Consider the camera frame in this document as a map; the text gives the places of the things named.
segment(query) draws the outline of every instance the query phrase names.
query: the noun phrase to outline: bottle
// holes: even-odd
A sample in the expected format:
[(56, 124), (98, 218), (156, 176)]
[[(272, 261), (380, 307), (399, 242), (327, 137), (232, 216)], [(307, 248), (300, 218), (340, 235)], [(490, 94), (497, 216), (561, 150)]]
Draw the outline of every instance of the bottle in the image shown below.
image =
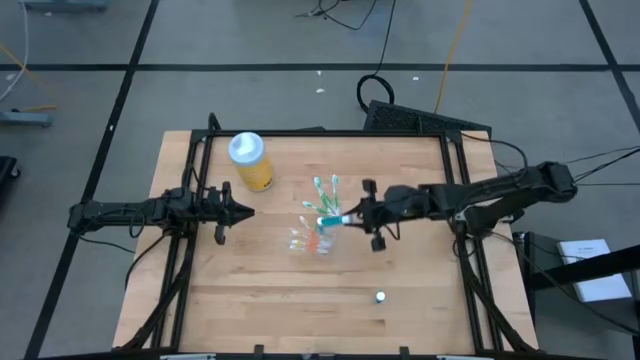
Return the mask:
[(273, 184), (273, 168), (258, 134), (243, 132), (234, 136), (229, 143), (229, 156), (249, 190), (264, 191)]

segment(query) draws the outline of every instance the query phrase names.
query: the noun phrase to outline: toothbrush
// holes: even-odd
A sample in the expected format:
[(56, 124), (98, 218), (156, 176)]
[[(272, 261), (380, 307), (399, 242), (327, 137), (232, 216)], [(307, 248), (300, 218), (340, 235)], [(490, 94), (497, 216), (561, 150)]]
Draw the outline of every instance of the toothbrush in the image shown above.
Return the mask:
[(320, 207), (317, 207), (317, 206), (313, 205), (312, 203), (310, 203), (310, 202), (308, 202), (308, 201), (303, 201), (303, 202), (302, 202), (302, 205), (303, 205), (304, 207), (306, 207), (306, 208), (313, 209), (313, 210), (315, 210), (315, 211), (319, 212), (319, 213), (320, 213), (320, 214), (322, 214), (322, 215), (328, 215), (328, 214), (329, 214), (329, 213), (327, 212), (327, 210), (322, 209), (322, 208), (320, 208)]
[(320, 178), (316, 176), (313, 178), (313, 184), (318, 190), (318, 195), (320, 196), (320, 200), (322, 200), (322, 205), (324, 205), (327, 210), (331, 209), (331, 200), (329, 199), (327, 194), (324, 193), (324, 190), (322, 190), (322, 180), (320, 180)]
[(333, 215), (340, 215), (340, 203), (338, 202), (338, 193), (336, 191), (336, 188), (338, 187), (338, 181), (339, 181), (338, 176), (336, 174), (333, 174), (333, 176), (331, 177), (331, 188), (333, 190), (333, 203), (335, 204)]
[(300, 222), (302, 223), (302, 225), (304, 225), (304, 227), (307, 228), (307, 230), (311, 230), (311, 228), (309, 227), (309, 223), (307, 222), (307, 219), (304, 218), (304, 216), (300, 216)]

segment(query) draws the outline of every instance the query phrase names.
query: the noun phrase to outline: wooden table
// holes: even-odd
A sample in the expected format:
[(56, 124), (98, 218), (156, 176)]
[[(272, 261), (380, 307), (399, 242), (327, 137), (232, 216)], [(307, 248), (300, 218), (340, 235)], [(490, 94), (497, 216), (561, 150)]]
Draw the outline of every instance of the wooden table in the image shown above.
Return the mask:
[[(470, 133), (486, 137), (483, 132)], [(151, 196), (180, 184), (189, 132), (167, 132)], [(340, 177), (344, 209), (363, 196), (361, 181), (377, 181), (379, 196), (389, 185), (444, 183), (439, 143), (429, 138), (265, 138), (276, 180), (263, 193), (245, 189), (227, 154), (230, 138), (215, 138), (208, 186), (230, 181), (236, 201), (256, 216), (227, 230), (227, 243), (213, 240), (215, 224), (200, 225), (180, 351), (267, 353), (472, 354), (473, 346), (453, 234), (445, 222), (401, 225), (400, 241), (387, 237), (387, 250), (372, 253), (370, 236), (339, 229), (327, 256), (288, 249), (299, 216), (313, 217), (303, 200), (316, 201), (314, 175)], [(471, 181), (496, 176), (491, 147), (464, 139)], [(200, 162), (201, 152), (196, 164)], [(459, 181), (455, 152), (452, 162)], [(496, 231), (510, 234), (509, 227)], [(144, 231), (137, 253), (159, 235)], [(121, 345), (146, 320), (158, 301), (169, 241), (150, 252), (131, 275), (114, 345)], [(536, 336), (516, 253), (499, 238), (484, 241), (498, 307), (532, 346)], [(383, 290), (387, 299), (375, 304)], [(491, 348), (484, 308), (479, 304), (485, 347)], [(163, 342), (168, 343), (173, 310)]]

